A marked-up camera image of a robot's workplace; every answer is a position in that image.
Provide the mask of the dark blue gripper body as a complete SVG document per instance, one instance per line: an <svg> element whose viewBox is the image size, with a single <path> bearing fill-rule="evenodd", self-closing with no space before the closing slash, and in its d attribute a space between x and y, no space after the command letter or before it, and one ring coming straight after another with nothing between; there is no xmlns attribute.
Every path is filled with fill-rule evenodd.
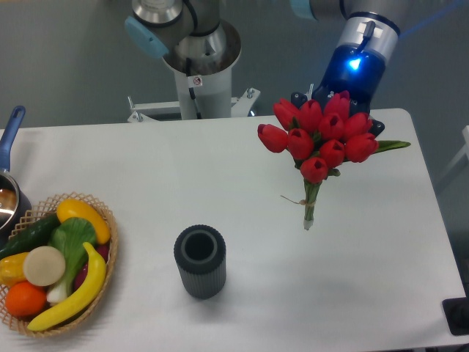
<svg viewBox="0 0 469 352"><path fill-rule="evenodd" d="M312 98L321 107L343 91L350 112L369 113L389 59L399 39L399 27L373 12L354 12L345 24L320 85Z"/></svg>

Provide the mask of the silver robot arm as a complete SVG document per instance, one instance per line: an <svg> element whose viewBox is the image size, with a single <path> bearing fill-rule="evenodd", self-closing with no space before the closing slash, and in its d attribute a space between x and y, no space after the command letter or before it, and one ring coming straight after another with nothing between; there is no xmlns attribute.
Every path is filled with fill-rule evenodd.
<svg viewBox="0 0 469 352"><path fill-rule="evenodd" d="M350 93L352 110L370 110L385 69L399 40L430 21L425 12L435 8L434 18L460 7L459 1L291 1L297 18L323 21L343 18L345 25L320 83L310 97L325 105L332 93ZM180 76L208 77L232 69L242 43L233 25L220 14L218 1L134 1L125 21L131 40L146 55L164 62ZM445 81L430 91L434 105L444 108L444 118L459 113L449 103L468 105L468 88L456 84L468 71L468 47L450 52L450 36L433 40L424 50L421 65L428 78L438 74ZM450 76L451 70L458 72Z"/></svg>

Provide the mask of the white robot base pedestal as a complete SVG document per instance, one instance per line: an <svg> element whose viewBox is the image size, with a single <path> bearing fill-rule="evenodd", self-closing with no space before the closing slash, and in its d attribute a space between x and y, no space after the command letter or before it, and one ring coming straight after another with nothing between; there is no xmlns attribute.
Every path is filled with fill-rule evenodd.
<svg viewBox="0 0 469 352"><path fill-rule="evenodd" d="M153 122L175 114L181 120L207 120L252 116L253 107L261 95L249 87L242 95L232 94L232 69L220 73L188 76L174 71L177 100L162 103L137 103L128 98L128 122Z"/></svg>

